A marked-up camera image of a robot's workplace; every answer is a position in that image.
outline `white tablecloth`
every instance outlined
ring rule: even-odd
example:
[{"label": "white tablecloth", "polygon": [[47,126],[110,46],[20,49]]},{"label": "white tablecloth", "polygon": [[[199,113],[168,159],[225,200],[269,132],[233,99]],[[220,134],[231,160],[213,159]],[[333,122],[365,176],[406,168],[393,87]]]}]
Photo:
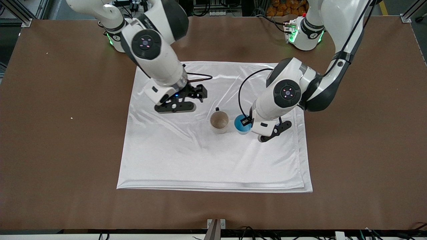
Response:
[{"label": "white tablecloth", "polygon": [[[240,135],[234,119],[241,114],[237,92],[251,73],[276,64],[185,62],[186,71],[213,79],[203,84],[208,98],[194,112],[159,114],[143,92],[147,76],[137,69],[129,105],[117,188],[224,192],[312,192],[304,112],[295,108],[282,117],[292,127],[266,143],[255,133]],[[254,75],[242,88],[246,113],[266,88],[270,72]],[[212,132],[209,117],[219,107],[230,118],[228,132]]]}]

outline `green indicator light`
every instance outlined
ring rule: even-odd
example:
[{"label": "green indicator light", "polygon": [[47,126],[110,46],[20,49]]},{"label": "green indicator light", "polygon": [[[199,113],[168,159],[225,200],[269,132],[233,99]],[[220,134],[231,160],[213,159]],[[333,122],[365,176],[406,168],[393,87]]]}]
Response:
[{"label": "green indicator light", "polygon": [[295,32],[293,32],[293,33],[292,33],[292,35],[293,35],[293,37],[291,36],[291,37],[289,38],[289,41],[290,41],[291,43],[295,42],[296,36],[298,35],[298,30],[295,30]]},{"label": "green indicator light", "polygon": [[325,31],[322,31],[322,33],[320,34],[320,37],[319,37],[319,40],[317,41],[317,43],[319,43],[321,40],[322,40],[322,36],[323,36],[323,33],[324,33]]},{"label": "green indicator light", "polygon": [[108,33],[107,33],[107,37],[110,40],[110,44],[113,46],[113,41],[111,41],[110,35],[108,35]]}]

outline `table surface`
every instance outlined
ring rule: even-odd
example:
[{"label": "table surface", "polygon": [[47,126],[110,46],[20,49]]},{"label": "table surface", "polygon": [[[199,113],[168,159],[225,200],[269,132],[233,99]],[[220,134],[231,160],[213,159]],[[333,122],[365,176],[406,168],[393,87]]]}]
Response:
[{"label": "table surface", "polygon": [[[35,20],[0,85],[0,228],[407,229],[427,222],[427,68],[411,26],[372,17],[335,100],[305,114],[313,193],[116,190],[135,65],[91,20]],[[258,18],[192,18],[181,61],[278,62],[324,72]]]}]

